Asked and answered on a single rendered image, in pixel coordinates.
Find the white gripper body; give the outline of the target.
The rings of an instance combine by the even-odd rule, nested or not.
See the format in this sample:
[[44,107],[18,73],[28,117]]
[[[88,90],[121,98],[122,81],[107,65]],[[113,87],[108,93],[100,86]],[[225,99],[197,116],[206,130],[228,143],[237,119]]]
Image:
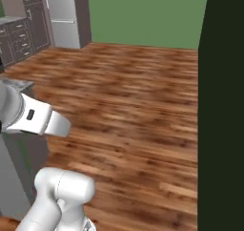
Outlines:
[[68,119],[56,111],[52,111],[44,134],[56,137],[66,137],[69,134],[70,128],[71,123]]

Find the grey kitchen island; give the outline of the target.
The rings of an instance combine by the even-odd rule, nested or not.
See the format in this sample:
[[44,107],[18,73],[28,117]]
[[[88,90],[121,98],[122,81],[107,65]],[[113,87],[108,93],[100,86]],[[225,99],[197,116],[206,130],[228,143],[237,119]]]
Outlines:
[[22,220],[34,201],[33,179],[49,148],[51,106],[0,78],[0,216]]

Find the dark brown cupboard run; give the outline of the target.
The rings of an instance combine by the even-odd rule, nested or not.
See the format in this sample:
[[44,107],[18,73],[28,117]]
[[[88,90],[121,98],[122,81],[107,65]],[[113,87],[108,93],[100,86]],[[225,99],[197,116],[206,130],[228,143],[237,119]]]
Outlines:
[[0,0],[0,63],[3,68],[51,45],[43,0]]

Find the stainless steel fridge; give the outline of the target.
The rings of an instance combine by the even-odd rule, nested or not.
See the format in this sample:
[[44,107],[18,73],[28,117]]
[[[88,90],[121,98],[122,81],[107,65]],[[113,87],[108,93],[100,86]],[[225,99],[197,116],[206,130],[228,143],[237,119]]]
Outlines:
[[74,0],[47,0],[56,47],[80,48]]

